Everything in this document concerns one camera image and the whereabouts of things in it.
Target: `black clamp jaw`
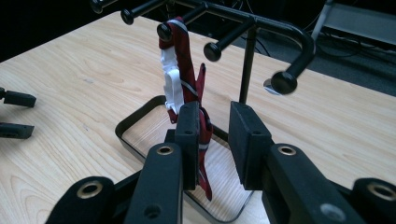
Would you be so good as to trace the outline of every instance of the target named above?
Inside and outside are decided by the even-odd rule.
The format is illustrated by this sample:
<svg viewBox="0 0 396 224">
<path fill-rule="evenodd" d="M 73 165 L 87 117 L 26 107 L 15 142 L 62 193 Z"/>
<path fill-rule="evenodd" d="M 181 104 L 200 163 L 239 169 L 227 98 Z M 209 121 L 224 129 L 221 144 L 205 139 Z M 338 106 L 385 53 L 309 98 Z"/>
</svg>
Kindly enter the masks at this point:
<svg viewBox="0 0 396 224">
<path fill-rule="evenodd" d="M 4 98 L 6 105 L 35 106 L 35 97 L 30 94 L 6 91 L 0 87 L 0 100 Z M 35 126 L 0 122 L 0 137 L 27 139 L 32 135 Z"/>
<path fill-rule="evenodd" d="M 302 150 L 275 144 L 248 105 L 231 102 L 229 144 L 241 184 L 262 190 L 271 223 L 396 223 L 396 186 L 376 178 L 352 189 L 333 183 Z"/>
</svg>

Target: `hole in clamp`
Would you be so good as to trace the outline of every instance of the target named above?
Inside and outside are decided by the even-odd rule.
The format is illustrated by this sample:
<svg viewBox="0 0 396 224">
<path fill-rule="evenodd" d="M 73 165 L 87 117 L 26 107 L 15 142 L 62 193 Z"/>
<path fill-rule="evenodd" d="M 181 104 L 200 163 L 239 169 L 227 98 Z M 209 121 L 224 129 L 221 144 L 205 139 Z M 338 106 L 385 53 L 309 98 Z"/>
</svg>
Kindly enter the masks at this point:
<svg viewBox="0 0 396 224">
<path fill-rule="evenodd" d="M 173 149 L 171 147 L 160 147 L 157 149 L 157 153 L 160 155 L 169 155 L 173 153 Z"/>
<path fill-rule="evenodd" d="M 297 154 L 297 151 L 291 147 L 279 147 L 277 150 L 286 156 L 294 156 L 295 154 Z"/>
<path fill-rule="evenodd" d="M 97 181 L 89 181 L 83 184 L 77 191 L 77 196 L 80 199 L 89 199 L 98 195 L 103 189 L 103 185 Z"/>
<path fill-rule="evenodd" d="M 144 214 L 148 219 L 157 218 L 161 214 L 161 207 L 158 204 L 151 204 L 146 207 Z"/>
<path fill-rule="evenodd" d="M 367 185 L 367 189 L 378 198 L 390 202 L 396 201 L 396 192 L 387 186 L 378 183 L 370 183 Z"/>
</svg>

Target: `red strap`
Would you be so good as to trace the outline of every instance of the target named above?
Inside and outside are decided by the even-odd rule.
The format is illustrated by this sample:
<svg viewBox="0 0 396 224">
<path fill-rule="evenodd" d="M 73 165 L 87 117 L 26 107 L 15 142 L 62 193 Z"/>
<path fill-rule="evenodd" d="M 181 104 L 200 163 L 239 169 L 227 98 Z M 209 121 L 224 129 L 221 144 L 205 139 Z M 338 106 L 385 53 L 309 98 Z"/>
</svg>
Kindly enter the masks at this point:
<svg viewBox="0 0 396 224">
<path fill-rule="evenodd" d="M 197 81 L 193 71 L 189 34 L 183 20 L 177 17 L 167 22 L 172 30 L 172 39 L 169 42 L 163 42 L 160 39 L 160 49 L 168 49 L 175 47 L 177 56 L 177 66 L 180 72 L 180 80 L 182 82 L 182 90 L 184 103 L 198 101 L 200 103 L 200 149 L 198 154 L 199 161 L 199 185 L 205 191 L 206 198 L 212 200 L 212 188 L 210 188 L 209 180 L 205 170 L 205 154 L 207 152 L 210 139 L 213 133 L 213 126 L 206 110 L 201 106 L 202 96 L 205 86 L 205 64 L 202 63 Z M 168 110 L 169 118 L 172 123 L 177 122 L 177 114 L 170 109 Z"/>
</svg>

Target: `metal grommet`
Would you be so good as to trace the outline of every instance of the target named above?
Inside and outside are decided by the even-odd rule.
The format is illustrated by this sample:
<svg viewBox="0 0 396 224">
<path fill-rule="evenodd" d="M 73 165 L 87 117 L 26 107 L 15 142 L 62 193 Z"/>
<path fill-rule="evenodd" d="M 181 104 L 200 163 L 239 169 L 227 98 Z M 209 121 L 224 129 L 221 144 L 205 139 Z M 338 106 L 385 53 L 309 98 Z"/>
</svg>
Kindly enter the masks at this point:
<svg viewBox="0 0 396 224">
<path fill-rule="evenodd" d="M 326 216 L 326 218 L 332 221 L 345 222 L 347 220 L 347 216 L 344 211 L 334 204 L 323 203 L 320 206 L 320 211 L 324 216 Z"/>
<path fill-rule="evenodd" d="M 160 147 L 157 149 L 157 153 L 163 156 L 169 155 L 173 153 L 173 149 L 171 147 Z"/>
<path fill-rule="evenodd" d="M 92 198 L 102 191 L 103 185 L 97 181 L 93 180 L 83 184 L 77 191 L 77 196 L 81 199 Z"/>
<path fill-rule="evenodd" d="M 278 147 L 277 150 L 286 156 L 294 156 L 295 154 L 297 154 L 297 151 L 292 147 L 282 146 L 282 147 Z"/>
<path fill-rule="evenodd" d="M 367 189 L 370 190 L 370 192 L 372 192 L 378 198 L 390 202 L 396 201 L 396 192 L 385 185 L 373 182 L 367 185 Z"/>
</svg>

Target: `wooden grain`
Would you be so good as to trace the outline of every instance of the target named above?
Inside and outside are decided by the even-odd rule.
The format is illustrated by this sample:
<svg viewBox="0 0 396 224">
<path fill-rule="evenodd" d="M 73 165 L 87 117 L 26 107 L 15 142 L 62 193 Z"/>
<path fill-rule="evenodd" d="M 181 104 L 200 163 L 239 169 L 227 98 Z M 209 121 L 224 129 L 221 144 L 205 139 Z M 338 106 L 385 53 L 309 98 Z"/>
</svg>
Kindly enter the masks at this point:
<svg viewBox="0 0 396 224">
<path fill-rule="evenodd" d="M 163 94 L 155 32 L 142 18 L 125 25 L 119 13 L 0 63 L 0 85 L 37 97 L 34 108 L 0 106 L 2 122 L 35 125 L 27 140 L 0 139 L 0 220 L 43 223 L 76 181 L 102 175 L 118 182 L 142 165 L 120 144 L 116 125 L 147 100 Z M 204 107 L 228 129 L 229 104 L 239 97 L 243 50 L 229 47 L 218 63 L 191 35 L 195 71 L 206 63 Z M 267 93 L 262 83 L 287 65 L 254 58 L 247 103 L 275 142 L 302 149 L 330 180 L 351 187 L 359 177 L 396 184 L 396 99 L 321 74 L 304 71 L 288 96 Z M 254 193 L 236 221 L 268 220 Z M 207 223 L 188 204 L 184 223 Z"/>
</svg>

